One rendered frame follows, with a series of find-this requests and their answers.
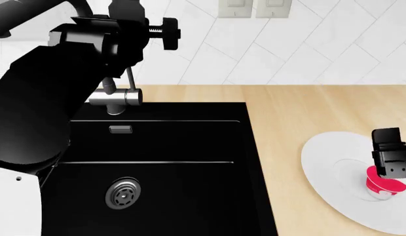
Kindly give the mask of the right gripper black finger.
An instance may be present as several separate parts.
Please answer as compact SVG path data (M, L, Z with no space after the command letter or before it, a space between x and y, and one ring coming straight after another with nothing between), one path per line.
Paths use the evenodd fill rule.
M404 161L391 161L375 166L377 168L377 174L381 178L406 178L406 162Z
M374 129L371 133L375 151L405 150L406 143L401 141L399 127Z

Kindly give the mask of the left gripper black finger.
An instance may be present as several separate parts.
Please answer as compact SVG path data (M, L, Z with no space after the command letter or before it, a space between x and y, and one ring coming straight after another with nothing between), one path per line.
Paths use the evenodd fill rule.
M104 25L108 18L103 17L71 17L78 25Z
M175 18L163 18L162 25L149 26L150 39L162 39L164 50L177 50L181 39L181 30Z

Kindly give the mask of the red and white yogurt cup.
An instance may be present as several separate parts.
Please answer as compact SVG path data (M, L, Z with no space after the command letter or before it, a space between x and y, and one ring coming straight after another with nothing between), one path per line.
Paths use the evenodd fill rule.
M377 174L377 168L375 166L367 168L366 176L365 186L367 191L372 197L378 200L388 200L406 190L406 184L399 180L381 178Z

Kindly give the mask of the silver sink faucet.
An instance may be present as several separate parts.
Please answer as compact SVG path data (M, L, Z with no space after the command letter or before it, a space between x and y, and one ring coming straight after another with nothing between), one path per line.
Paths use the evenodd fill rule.
M45 87L41 78L16 77L14 70L8 70L0 80L0 115L54 107L62 108L68 116L72 116L79 109L83 98L99 106L138 106L142 103L143 94L140 89L118 89L114 78L122 74L107 73L108 63L117 53L117 21L110 19L109 14L93 14L86 0L3 1L0 3L0 38L9 37L10 31L15 27L63 2L73 5L77 11L76 17L103 17L108 18L108 21L104 25L78 25L74 21L60 25L50 31L47 46L29 53L17 61L17 64L28 64L40 58L44 50L85 50L93 58L102 61L104 74L82 78L79 82L73 82L71 78L57 78L57 89L50 90Z

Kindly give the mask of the metal sink overflow slot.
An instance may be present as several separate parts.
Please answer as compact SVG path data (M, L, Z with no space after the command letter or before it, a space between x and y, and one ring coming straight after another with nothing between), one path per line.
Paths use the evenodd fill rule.
M112 134L130 134L133 132L130 125L110 125L109 131Z

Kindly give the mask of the black kitchen sink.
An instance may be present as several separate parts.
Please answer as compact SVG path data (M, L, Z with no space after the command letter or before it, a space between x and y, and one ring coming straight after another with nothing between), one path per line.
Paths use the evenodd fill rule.
M41 187L41 236L278 236L245 103L154 102L120 115L85 104L70 126ZM122 177L141 194L113 210L105 193Z

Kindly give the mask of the metal sink drain strainer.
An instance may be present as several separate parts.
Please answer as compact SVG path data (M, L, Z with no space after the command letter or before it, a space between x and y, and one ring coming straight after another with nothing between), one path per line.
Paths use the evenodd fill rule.
M122 177L115 180L105 193L105 204L113 210L132 206L141 194L141 186L135 178Z

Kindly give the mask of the white round plate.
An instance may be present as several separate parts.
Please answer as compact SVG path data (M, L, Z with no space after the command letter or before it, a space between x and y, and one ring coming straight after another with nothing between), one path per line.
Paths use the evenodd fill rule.
M325 132L305 143L301 165L317 194L343 216L377 231L406 235L406 190L387 200L374 198L367 190L372 151L369 137ZM406 178L400 181L406 184Z

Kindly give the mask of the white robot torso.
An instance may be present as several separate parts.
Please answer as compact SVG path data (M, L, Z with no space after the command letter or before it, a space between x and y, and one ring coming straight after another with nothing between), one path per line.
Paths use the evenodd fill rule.
M39 179L0 168L0 236L41 236Z

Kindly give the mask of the white wall light switch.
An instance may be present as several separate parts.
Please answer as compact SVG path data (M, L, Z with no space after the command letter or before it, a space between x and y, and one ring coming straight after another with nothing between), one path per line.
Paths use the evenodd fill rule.
M251 18L253 0L218 0L218 18Z
M287 18L292 0L258 0L256 18Z

